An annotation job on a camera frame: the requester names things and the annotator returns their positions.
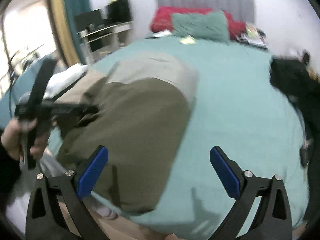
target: desk drawer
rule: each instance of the desk drawer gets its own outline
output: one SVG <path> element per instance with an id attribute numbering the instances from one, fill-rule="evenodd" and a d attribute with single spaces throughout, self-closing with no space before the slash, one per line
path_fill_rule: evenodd
<path id="1" fill-rule="evenodd" d="M 124 32 L 124 31 L 127 31 L 127 30 L 131 30 L 130 24 L 124 24 L 124 25 L 121 25 L 121 26 L 117 26 L 117 27 L 115 27 L 114 32 L 115 33 L 120 33 L 120 32 Z"/>

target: bed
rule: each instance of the bed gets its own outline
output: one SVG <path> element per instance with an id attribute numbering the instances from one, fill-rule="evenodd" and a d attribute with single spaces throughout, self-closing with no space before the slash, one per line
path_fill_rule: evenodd
<path id="1" fill-rule="evenodd" d="M 158 6 L 224 9 L 236 20 L 254 23 L 254 0 L 157 1 Z M 269 83 L 271 55 L 236 42 L 196 40 L 195 45 L 183 45 L 172 36 L 135 41 L 91 68 L 107 74 L 119 60 L 143 51 L 160 51 L 187 62 L 198 70 L 199 85 L 159 204 L 144 215 L 122 215 L 160 232 L 174 232 L 189 240 L 208 239 L 234 203 L 209 161 L 210 149 L 218 145 L 243 170 L 266 178 L 279 174 L 286 186 L 292 223 L 300 223 L 308 203 L 299 158 L 303 131 L 288 100 Z M 54 130 L 48 147 L 57 153 L 60 145 L 59 131 Z M 92 195 L 117 210 L 98 194 Z M 258 204 L 257 198 L 240 234 L 248 230 Z"/>

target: screw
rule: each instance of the screw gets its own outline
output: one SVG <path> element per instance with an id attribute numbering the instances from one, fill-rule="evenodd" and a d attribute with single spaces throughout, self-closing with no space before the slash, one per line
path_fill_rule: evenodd
<path id="1" fill-rule="evenodd" d="M 70 176 L 72 176 L 74 173 L 75 173 L 75 172 L 74 172 L 73 170 L 67 170 L 65 174 L 66 174 L 68 177 L 70 177 Z"/>
<path id="2" fill-rule="evenodd" d="M 42 173 L 39 173 L 38 175 L 37 175 L 37 179 L 42 179 L 43 178 L 43 174 Z"/>
<path id="3" fill-rule="evenodd" d="M 253 176 L 252 172 L 251 171 L 245 171 L 244 172 L 244 175 L 248 178 L 251 178 Z"/>
<path id="4" fill-rule="evenodd" d="M 281 177 L 280 175 L 276 174 L 276 175 L 275 175 L 275 179 L 276 179 L 276 180 L 281 180 L 282 177 Z"/>

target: pillow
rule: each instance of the pillow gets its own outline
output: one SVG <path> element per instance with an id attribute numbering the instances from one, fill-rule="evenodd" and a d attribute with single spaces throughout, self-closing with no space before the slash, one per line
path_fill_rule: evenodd
<path id="1" fill-rule="evenodd" d="M 171 14 L 172 13 L 199 13 L 207 14 L 212 12 L 211 8 L 185 8 L 185 7 L 166 7 L 161 6 L 157 11 L 151 23 L 151 31 L 154 33 L 164 31 L 165 29 L 173 31 Z"/>
<path id="2" fill-rule="evenodd" d="M 236 35 L 240 35 L 241 33 L 246 32 L 246 24 L 244 22 L 236 22 L 233 19 L 233 16 L 231 13 L 222 10 L 228 20 L 228 29 L 230 34 L 230 39 L 233 41 L 236 41 Z"/>
<path id="3" fill-rule="evenodd" d="M 173 13 L 172 23 L 175 36 L 190 35 L 193 38 L 230 43 L 228 21 L 222 11 L 206 15 Z"/>

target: desk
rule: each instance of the desk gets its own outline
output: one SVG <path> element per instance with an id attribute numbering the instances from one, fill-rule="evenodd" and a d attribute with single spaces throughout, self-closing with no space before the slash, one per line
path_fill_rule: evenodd
<path id="1" fill-rule="evenodd" d="M 86 63 L 93 65 L 108 54 L 131 43 L 132 21 L 102 27 L 90 32 L 84 30 L 79 32 L 79 36 L 81 39 L 81 50 L 84 54 Z M 90 43 L 97 40 L 101 40 L 102 48 L 92 51 Z"/>

